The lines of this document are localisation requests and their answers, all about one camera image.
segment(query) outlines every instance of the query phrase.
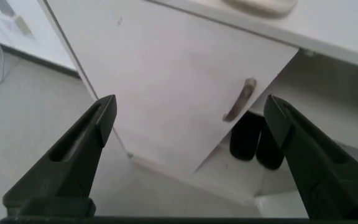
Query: white shelf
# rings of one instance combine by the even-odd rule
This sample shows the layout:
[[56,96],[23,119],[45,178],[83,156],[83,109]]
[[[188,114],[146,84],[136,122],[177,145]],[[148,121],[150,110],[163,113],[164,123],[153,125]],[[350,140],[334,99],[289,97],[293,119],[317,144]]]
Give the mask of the white shelf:
[[261,166],[256,158],[249,162],[237,160],[229,152],[228,140],[223,139],[194,174],[177,173],[136,155],[132,161],[243,205],[256,206],[257,195],[297,189],[286,162],[278,170],[271,171]]
[[358,65],[358,0],[299,0],[287,17],[262,17],[231,0],[151,0]]
[[298,54],[250,111],[263,114],[269,94],[291,103],[333,140],[358,149],[358,67]]
[[256,197],[256,204],[264,218],[309,218],[297,190]]

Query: baseboard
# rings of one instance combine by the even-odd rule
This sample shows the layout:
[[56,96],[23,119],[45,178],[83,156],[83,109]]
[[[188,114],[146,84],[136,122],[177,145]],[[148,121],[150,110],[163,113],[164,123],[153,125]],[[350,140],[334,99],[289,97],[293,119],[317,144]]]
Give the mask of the baseboard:
[[3,49],[4,52],[9,53],[11,55],[14,55],[16,57],[26,59],[26,60],[28,60],[30,62],[36,63],[37,65],[41,65],[41,66],[47,67],[49,69],[55,70],[57,72],[63,73],[65,75],[69,75],[71,77],[75,77],[75,78],[80,79],[80,75],[75,70],[63,67],[61,65],[57,65],[56,63],[53,63],[53,62],[48,62],[48,61],[46,61],[44,59],[35,57],[35,56],[31,55],[31,54],[27,54],[27,53],[25,53],[23,51],[20,51],[20,50],[16,50],[16,49],[14,49],[12,47],[9,47],[9,46],[6,46],[4,44],[1,44],[1,48]]

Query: open shelf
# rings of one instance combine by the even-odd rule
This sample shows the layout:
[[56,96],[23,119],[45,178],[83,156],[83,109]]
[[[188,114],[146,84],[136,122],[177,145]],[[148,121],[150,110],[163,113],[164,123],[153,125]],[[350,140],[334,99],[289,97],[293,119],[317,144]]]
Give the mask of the open shelf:
[[283,69],[250,111],[263,115],[269,94],[291,103],[331,139],[358,149],[358,67],[302,53]]
[[229,138],[224,138],[193,174],[177,173],[136,155],[132,161],[248,206],[256,206],[258,195],[297,190],[286,161],[275,171],[265,169],[256,158],[240,161],[229,152]]

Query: wall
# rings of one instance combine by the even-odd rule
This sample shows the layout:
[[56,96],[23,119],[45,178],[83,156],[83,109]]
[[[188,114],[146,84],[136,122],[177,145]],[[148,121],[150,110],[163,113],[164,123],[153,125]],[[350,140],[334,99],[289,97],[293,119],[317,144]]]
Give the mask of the wall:
[[25,37],[11,32],[5,28],[0,19],[0,42],[38,58],[75,70],[75,66],[38,2],[34,0],[7,1],[15,13],[23,17],[32,35]]

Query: gray floor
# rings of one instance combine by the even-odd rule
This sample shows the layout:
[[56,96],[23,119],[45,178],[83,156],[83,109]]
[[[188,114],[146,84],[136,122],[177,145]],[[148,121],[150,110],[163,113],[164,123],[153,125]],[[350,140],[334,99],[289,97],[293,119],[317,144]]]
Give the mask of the gray floor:
[[[0,218],[6,214],[4,193],[93,102],[80,80],[12,55],[6,55],[5,66],[8,77],[0,86]],[[111,142],[116,145],[104,150],[91,192],[97,214],[260,216],[254,207],[243,207],[135,166],[122,148],[118,149],[117,139]],[[124,164],[125,171],[116,169],[115,164]]]

